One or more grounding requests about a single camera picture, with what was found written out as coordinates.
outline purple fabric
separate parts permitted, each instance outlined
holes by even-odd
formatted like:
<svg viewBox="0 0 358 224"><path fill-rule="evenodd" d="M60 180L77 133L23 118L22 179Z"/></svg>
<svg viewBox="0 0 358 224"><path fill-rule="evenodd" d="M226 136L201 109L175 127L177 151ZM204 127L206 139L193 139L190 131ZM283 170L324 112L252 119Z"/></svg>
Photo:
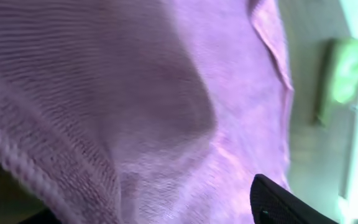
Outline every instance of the purple fabric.
<svg viewBox="0 0 358 224"><path fill-rule="evenodd" d="M0 0L0 164L63 223L252 223L287 66L273 0Z"/></svg>

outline gray surface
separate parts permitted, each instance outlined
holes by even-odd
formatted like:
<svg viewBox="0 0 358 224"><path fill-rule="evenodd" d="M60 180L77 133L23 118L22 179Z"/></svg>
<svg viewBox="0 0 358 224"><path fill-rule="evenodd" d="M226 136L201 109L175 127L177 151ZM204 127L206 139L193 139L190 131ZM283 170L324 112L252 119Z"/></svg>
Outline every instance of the gray surface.
<svg viewBox="0 0 358 224"><path fill-rule="evenodd" d="M349 150L353 114L337 107L331 125L313 125L314 103L327 41L350 36L337 0L280 0L295 101L291 117L293 193L322 214L338 220L337 196Z"/></svg>

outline ribbed fabric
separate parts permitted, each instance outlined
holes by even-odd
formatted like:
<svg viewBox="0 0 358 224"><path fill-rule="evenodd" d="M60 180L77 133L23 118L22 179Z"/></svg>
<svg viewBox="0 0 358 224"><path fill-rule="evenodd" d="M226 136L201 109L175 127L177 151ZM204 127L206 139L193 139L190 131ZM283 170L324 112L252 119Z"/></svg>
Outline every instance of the ribbed fabric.
<svg viewBox="0 0 358 224"><path fill-rule="evenodd" d="M0 0L0 164L63 223L252 223L287 66L273 0Z"/></svg>

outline fabric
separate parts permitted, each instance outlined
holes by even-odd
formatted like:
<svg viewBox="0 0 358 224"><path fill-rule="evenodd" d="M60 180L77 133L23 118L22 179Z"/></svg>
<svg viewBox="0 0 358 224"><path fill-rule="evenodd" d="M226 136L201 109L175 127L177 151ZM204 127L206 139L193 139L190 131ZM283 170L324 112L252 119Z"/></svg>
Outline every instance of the fabric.
<svg viewBox="0 0 358 224"><path fill-rule="evenodd" d="M273 0L0 0L0 164L62 223L252 223L286 53Z"/></svg>

